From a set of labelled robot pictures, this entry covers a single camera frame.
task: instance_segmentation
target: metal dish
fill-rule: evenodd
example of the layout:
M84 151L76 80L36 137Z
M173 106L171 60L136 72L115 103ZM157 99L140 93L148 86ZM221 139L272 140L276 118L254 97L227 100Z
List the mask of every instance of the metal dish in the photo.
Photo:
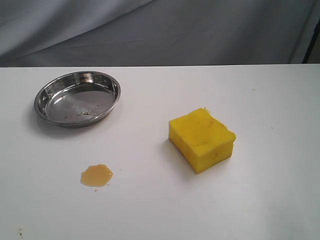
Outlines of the metal dish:
M80 128L105 118L120 98L120 85L97 71L73 72L45 85L34 100L44 120L67 128Z

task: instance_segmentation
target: gray fabric backdrop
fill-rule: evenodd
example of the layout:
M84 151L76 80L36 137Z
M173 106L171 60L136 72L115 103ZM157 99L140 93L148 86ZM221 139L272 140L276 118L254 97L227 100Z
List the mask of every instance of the gray fabric backdrop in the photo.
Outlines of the gray fabric backdrop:
M318 3L6 0L0 3L0 65L286 64Z

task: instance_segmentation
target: stainless steel plate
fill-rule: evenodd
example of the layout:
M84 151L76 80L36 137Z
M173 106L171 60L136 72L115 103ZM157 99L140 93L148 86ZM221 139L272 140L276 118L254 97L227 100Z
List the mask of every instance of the stainless steel plate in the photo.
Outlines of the stainless steel plate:
M73 72L49 82L36 95L34 108L44 120L79 128L105 118L121 93L119 83L96 71Z

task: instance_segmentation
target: liquid spill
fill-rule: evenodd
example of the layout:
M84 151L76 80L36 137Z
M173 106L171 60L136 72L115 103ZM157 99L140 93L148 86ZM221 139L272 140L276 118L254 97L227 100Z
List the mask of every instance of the liquid spill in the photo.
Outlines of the liquid spill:
M80 182L89 187L103 187L110 181L113 172L104 164L89 166L81 173Z

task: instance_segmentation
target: yellow sponge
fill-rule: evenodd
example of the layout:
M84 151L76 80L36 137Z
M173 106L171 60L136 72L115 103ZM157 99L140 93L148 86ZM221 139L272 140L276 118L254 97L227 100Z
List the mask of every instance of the yellow sponge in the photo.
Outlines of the yellow sponge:
M199 108L171 120L169 138L198 174L232 155L236 135Z

